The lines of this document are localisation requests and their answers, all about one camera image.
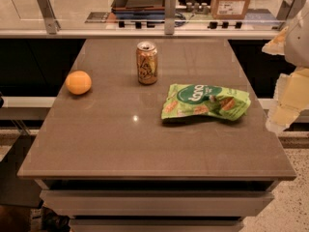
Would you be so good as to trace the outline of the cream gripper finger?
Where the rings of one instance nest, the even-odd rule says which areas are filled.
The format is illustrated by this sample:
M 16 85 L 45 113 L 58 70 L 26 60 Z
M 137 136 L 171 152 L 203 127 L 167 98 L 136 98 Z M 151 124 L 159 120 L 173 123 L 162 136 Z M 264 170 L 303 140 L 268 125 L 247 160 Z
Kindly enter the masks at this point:
M 267 129 L 274 133 L 288 129 L 308 105 L 309 69 L 296 68 L 291 74 L 281 73 L 267 113 Z
M 262 47 L 262 52 L 270 55 L 284 55 L 285 39 L 288 26 L 284 27 L 276 37 Z

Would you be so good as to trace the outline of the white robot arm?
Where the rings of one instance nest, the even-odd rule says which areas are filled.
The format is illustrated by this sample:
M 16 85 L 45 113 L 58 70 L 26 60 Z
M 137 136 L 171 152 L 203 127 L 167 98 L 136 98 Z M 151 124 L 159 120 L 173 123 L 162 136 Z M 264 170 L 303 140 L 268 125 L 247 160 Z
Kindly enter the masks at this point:
M 280 133 L 309 106 L 309 1 L 262 52 L 283 55 L 295 66 L 291 74 L 279 75 L 267 114 L 267 129 Z

